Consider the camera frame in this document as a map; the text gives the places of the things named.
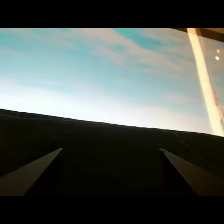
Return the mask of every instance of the sky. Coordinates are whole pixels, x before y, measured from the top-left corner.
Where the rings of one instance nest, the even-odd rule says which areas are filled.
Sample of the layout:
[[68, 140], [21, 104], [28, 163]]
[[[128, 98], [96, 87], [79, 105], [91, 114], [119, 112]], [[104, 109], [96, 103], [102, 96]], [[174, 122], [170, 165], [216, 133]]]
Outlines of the sky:
[[[224, 105], [224, 45], [200, 42]], [[211, 134], [189, 37], [168, 28], [1, 28], [0, 108]]]

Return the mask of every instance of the gray triangle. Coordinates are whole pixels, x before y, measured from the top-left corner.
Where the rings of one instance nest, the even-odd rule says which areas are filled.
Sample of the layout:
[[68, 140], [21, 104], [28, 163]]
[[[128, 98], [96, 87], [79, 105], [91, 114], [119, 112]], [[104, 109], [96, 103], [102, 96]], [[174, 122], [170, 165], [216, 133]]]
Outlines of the gray triangle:
[[165, 156], [199, 196], [224, 196], [224, 181], [192, 163], [162, 149]]
[[0, 178], [0, 196], [23, 196], [47, 169], [62, 148]]

